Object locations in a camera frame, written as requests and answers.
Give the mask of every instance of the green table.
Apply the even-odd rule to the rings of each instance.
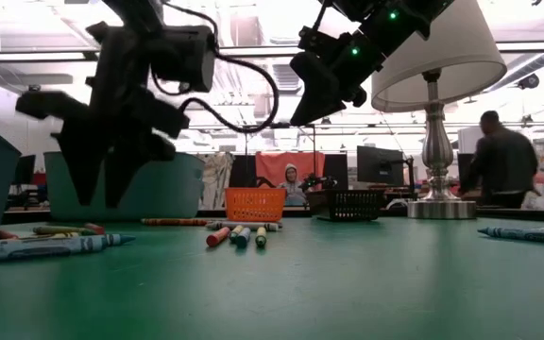
[[[544,340],[544,244],[476,232],[538,223],[284,225],[266,250],[207,249],[198,227],[110,225],[138,239],[0,263],[0,340]]]

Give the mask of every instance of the orange plastic basket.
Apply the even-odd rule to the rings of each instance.
[[[237,222],[276,222],[282,219],[285,189],[227,188],[226,216]]]

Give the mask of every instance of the silver lamp stand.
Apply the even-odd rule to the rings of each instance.
[[[427,131],[422,159],[430,169],[430,192],[419,201],[409,202],[408,216],[420,219],[471,219],[475,218],[475,202],[463,201],[453,195],[447,178],[447,168],[454,157],[451,141],[444,129],[444,103],[438,100],[440,75],[440,69],[423,74],[430,101],[425,106]]]

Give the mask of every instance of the man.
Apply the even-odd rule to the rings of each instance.
[[[538,167],[535,149],[526,137],[504,127],[493,110],[482,115],[480,128],[484,137],[476,145],[459,194],[473,189],[478,178],[482,178],[485,205],[519,209],[526,193],[535,189],[533,177]]]
[[[279,188],[287,190],[287,197],[284,201],[285,206],[302,206],[306,203],[306,195],[299,188],[301,182],[298,180],[298,169],[291,163],[284,168],[284,178],[286,182],[279,185]]]

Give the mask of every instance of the computer monitor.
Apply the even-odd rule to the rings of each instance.
[[[356,157],[358,181],[404,185],[404,156],[401,151],[358,146]]]
[[[459,180],[463,180],[468,176],[471,161],[473,161],[473,154],[457,154],[457,165],[459,166]]]
[[[23,156],[16,164],[16,174],[12,185],[30,184],[35,172],[35,155]]]

